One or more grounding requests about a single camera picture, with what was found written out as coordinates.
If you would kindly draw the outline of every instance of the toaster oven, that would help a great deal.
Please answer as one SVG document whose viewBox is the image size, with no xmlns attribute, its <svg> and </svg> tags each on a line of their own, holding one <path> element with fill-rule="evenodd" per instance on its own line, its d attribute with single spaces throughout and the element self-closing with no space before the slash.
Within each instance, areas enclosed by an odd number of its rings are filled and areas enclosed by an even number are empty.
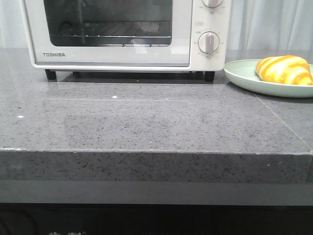
<svg viewBox="0 0 313 235">
<path fill-rule="evenodd" d="M 31 63 L 55 71 L 224 66 L 231 0 L 20 0 Z"/>
</svg>

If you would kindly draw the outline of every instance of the croissant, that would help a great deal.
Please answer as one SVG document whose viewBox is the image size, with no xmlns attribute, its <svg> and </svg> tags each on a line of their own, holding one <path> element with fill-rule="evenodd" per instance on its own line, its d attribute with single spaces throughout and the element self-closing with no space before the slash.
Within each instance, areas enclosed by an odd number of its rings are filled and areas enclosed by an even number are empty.
<svg viewBox="0 0 313 235">
<path fill-rule="evenodd" d="M 313 85 L 308 62 L 294 55 L 273 56 L 259 61 L 255 68 L 262 81 L 290 85 Z"/>
</svg>

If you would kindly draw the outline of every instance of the plate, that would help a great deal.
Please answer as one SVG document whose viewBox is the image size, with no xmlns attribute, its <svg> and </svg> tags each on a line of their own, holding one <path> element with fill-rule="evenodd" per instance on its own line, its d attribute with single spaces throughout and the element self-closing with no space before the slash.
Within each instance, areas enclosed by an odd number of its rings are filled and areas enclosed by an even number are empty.
<svg viewBox="0 0 313 235">
<path fill-rule="evenodd" d="M 313 86 L 286 85 L 264 82 L 255 74 L 255 66 L 260 60 L 236 60 L 226 63 L 224 72 L 226 77 L 235 85 L 262 94 L 306 98 L 313 97 Z"/>
</svg>

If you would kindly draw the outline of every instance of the timer dial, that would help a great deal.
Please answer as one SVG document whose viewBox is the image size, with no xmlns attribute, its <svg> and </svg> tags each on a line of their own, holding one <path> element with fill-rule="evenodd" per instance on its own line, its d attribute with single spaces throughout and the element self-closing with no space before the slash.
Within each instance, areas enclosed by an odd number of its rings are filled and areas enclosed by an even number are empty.
<svg viewBox="0 0 313 235">
<path fill-rule="evenodd" d="M 219 6 L 222 1 L 223 0 L 202 0 L 203 4 L 210 8 Z"/>
<path fill-rule="evenodd" d="M 213 32 L 206 32 L 202 34 L 198 41 L 200 50 L 207 54 L 212 54 L 219 47 L 220 39 Z"/>
</svg>

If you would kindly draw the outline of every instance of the toshiba logo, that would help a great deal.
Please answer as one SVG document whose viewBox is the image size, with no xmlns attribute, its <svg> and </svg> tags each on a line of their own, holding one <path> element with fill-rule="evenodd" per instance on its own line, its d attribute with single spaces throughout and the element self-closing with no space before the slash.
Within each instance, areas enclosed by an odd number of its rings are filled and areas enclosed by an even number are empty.
<svg viewBox="0 0 313 235">
<path fill-rule="evenodd" d="M 44 57 L 65 57 L 64 53 L 43 53 Z"/>
</svg>

